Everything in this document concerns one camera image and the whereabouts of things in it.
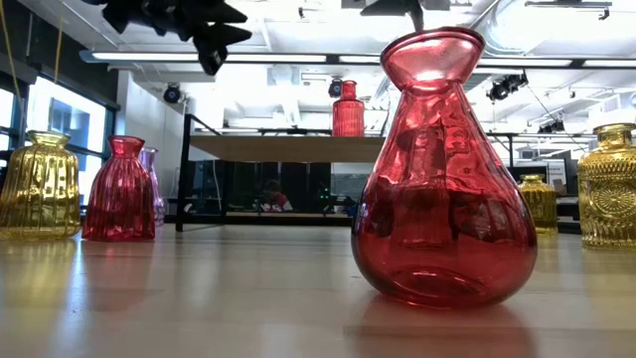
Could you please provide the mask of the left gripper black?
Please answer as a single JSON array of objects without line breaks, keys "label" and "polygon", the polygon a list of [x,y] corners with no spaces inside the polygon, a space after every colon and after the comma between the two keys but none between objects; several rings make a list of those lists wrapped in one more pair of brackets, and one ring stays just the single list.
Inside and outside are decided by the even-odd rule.
[{"label": "left gripper black", "polygon": [[194,40],[199,63],[207,75],[221,68],[219,48],[246,41],[252,32],[223,23],[245,23],[247,16],[225,0],[103,0],[103,19],[119,34],[130,24],[148,27],[164,37],[176,34],[182,42]]}]

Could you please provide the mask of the red ribbed bottle vase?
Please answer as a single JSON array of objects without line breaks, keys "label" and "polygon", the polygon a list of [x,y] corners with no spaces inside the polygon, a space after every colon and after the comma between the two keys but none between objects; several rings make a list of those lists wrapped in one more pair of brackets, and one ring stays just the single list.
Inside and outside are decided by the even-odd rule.
[{"label": "red ribbed bottle vase", "polygon": [[343,81],[342,93],[333,104],[332,134],[337,137],[362,137],[365,132],[364,103],[357,98],[357,83]]}]

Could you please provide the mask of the tall purple glass vase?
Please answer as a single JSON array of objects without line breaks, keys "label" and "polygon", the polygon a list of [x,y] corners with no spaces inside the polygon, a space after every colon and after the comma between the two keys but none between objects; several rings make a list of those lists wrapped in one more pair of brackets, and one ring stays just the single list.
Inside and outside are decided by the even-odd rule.
[{"label": "tall purple glass vase", "polygon": [[165,219],[165,204],[159,191],[159,183],[157,174],[155,171],[155,157],[158,150],[153,147],[143,147],[139,154],[139,160],[148,171],[151,185],[152,185],[152,203],[154,210],[154,223],[156,227],[160,227],[164,224]]}]

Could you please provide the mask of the tall clear glass vase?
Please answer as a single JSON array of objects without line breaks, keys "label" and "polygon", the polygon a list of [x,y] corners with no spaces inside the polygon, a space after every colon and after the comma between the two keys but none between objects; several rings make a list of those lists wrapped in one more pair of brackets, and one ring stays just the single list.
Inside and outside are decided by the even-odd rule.
[{"label": "tall clear glass vase", "polygon": [[400,100],[400,91],[394,85],[388,85],[384,94],[381,96],[381,109],[385,112],[384,117],[380,121],[378,131],[381,137],[386,137],[391,130],[398,104]]}]

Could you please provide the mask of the red ribbed bell-shaped vase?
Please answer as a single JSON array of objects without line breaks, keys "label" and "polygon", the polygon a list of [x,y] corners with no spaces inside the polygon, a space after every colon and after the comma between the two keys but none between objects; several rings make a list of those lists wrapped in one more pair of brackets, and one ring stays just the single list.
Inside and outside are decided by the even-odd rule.
[{"label": "red ribbed bell-shaped vase", "polygon": [[93,180],[81,235],[97,242],[152,241],[152,183],[139,160],[144,140],[111,135],[108,144],[111,156]]}]

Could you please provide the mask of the yellow ribbed glass vase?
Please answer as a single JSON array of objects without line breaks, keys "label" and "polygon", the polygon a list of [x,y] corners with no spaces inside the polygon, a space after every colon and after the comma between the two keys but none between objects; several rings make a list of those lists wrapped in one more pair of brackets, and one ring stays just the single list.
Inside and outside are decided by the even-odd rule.
[{"label": "yellow ribbed glass vase", "polygon": [[66,239],[80,231],[79,161],[67,134],[31,130],[0,193],[0,239]]}]

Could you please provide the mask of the small amber bottle vase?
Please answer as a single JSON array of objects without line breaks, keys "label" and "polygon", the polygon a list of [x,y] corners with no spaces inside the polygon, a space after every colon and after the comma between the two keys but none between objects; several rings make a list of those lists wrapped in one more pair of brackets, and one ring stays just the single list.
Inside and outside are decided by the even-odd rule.
[{"label": "small amber bottle vase", "polygon": [[543,181],[544,174],[521,176],[519,189],[528,205],[538,235],[557,234],[557,194]]}]

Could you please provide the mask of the yellow embossed glass vase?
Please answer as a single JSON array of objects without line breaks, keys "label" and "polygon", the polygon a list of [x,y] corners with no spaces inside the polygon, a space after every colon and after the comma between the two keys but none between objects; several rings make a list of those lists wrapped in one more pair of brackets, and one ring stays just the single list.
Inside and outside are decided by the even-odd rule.
[{"label": "yellow embossed glass vase", "polygon": [[636,123],[593,129],[597,146],[577,166],[582,243],[636,249]]}]

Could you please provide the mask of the long ceiling light fixture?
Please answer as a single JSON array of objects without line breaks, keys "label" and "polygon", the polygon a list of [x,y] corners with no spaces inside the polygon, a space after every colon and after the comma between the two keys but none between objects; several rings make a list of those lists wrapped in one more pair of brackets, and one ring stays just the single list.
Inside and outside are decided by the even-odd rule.
[{"label": "long ceiling light fixture", "polygon": [[[196,63],[197,53],[144,53],[144,52],[94,52],[80,51],[80,58],[87,63]],[[234,53],[227,56],[229,64],[312,64],[372,66],[380,63],[379,55],[339,54],[274,54]],[[551,70],[636,70],[636,59],[614,58],[537,58],[497,57],[482,58],[478,68],[501,69],[551,69]]]}]

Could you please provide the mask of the dark background partition panels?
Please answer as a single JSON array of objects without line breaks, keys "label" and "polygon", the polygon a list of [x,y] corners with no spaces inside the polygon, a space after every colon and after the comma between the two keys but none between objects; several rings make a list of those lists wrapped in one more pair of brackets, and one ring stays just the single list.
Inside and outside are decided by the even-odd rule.
[{"label": "dark background partition panels", "polygon": [[322,213],[331,197],[329,163],[191,161],[186,176],[185,211],[219,215],[229,212],[263,212],[259,207],[268,180],[277,180],[293,211]]}]

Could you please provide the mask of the person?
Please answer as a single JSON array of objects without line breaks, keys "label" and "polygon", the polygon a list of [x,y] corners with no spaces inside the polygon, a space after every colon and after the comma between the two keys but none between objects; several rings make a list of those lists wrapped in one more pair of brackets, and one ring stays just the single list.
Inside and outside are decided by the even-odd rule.
[{"label": "person", "polygon": [[292,212],[293,207],[287,196],[282,192],[281,184],[277,180],[268,180],[262,189],[259,207],[263,212],[282,213]]}]

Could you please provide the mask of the large glass window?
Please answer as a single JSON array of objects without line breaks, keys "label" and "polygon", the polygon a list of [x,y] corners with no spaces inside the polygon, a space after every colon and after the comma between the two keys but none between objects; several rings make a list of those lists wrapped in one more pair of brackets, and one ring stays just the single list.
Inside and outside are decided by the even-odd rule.
[{"label": "large glass window", "polygon": [[42,77],[21,94],[24,97],[18,98],[0,85],[0,151],[31,143],[20,129],[69,135],[68,150],[79,161],[80,205],[85,207],[97,171],[109,156],[107,136],[113,133],[114,112]]}]

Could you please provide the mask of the pear-shaped red glass vase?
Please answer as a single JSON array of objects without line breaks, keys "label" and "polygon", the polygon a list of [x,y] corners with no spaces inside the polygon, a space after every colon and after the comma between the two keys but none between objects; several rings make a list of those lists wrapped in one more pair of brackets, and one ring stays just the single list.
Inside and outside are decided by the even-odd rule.
[{"label": "pear-shaped red glass vase", "polygon": [[381,55],[400,98],[351,243],[369,284],[410,304],[499,303],[537,259],[528,206],[463,89],[483,48],[478,33],[442,27],[405,35]]}]

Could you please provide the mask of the wooden shelf with black frame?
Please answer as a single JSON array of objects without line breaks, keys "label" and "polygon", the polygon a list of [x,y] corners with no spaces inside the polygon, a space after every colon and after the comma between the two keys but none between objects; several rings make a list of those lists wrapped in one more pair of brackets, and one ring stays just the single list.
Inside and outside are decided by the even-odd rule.
[{"label": "wooden shelf with black frame", "polygon": [[184,132],[186,151],[228,162],[374,163],[361,217],[382,235],[432,224],[496,228],[523,216],[508,170],[470,116],[409,114],[379,137],[221,136]]}]

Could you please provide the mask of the black aluminium table frame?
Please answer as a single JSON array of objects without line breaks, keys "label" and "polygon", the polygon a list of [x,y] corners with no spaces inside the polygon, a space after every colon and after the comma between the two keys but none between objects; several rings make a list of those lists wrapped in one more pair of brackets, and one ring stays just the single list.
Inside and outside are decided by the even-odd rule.
[{"label": "black aluminium table frame", "polygon": [[308,227],[347,227],[351,228],[355,219],[336,214],[303,213],[248,213],[230,212],[221,215],[185,214],[181,220],[176,215],[166,215],[166,224],[186,225],[256,225],[256,226],[308,226]]}]

